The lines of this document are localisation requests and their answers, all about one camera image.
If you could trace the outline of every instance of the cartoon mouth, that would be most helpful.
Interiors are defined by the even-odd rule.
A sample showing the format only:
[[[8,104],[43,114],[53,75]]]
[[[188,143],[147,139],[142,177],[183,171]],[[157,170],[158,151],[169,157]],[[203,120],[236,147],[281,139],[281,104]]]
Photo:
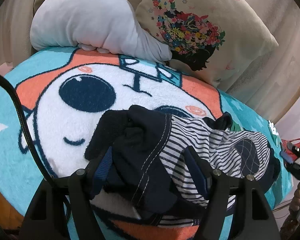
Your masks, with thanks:
[[[85,139],[80,139],[78,141],[71,141],[69,140],[67,137],[64,137],[63,140],[65,141],[65,143],[70,144],[72,146],[79,146],[82,145],[86,140]]]

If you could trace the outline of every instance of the white plush pillow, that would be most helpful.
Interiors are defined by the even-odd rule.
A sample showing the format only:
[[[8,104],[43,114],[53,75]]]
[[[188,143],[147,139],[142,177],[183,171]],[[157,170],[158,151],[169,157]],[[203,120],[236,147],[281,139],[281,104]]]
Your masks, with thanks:
[[[170,46],[171,67],[214,86],[278,46],[245,0],[142,0],[136,15]]]
[[[30,41],[37,50],[80,45],[155,62],[171,59],[169,46],[140,27],[127,0],[45,0],[34,15]]]

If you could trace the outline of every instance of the orange swirl cheek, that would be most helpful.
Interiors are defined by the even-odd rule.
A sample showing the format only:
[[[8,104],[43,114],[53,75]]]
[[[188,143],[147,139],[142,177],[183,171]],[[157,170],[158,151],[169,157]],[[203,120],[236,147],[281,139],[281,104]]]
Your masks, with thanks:
[[[80,71],[85,72],[85,73],[91,73],[92,72],[92,68],[87,67],[87,66],[81,66],[78,68]]]
[[[186,109],[190,113],[195,114],[195,115],[199,115],[199,116],[206,116],[207,115],[206,111],[204,111],[201,108],[196,107],[196,106],[186,106]]]

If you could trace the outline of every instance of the pink fabric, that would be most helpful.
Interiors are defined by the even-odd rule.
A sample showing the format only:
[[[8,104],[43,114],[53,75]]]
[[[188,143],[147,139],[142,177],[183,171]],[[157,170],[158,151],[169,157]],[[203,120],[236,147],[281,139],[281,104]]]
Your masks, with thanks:
[[[5,62],[0,65],[0,75],[4,76],[13,69],[13,63]]]

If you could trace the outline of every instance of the white plush toy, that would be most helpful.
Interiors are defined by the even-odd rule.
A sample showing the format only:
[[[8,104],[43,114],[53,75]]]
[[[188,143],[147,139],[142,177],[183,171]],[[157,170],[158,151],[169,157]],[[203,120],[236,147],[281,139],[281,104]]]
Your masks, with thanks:
[[[169,46],[141,28],[127,0],[45,0],[34,15],[30,41],[36,50],[79,46],[154,62],[171,59]]]

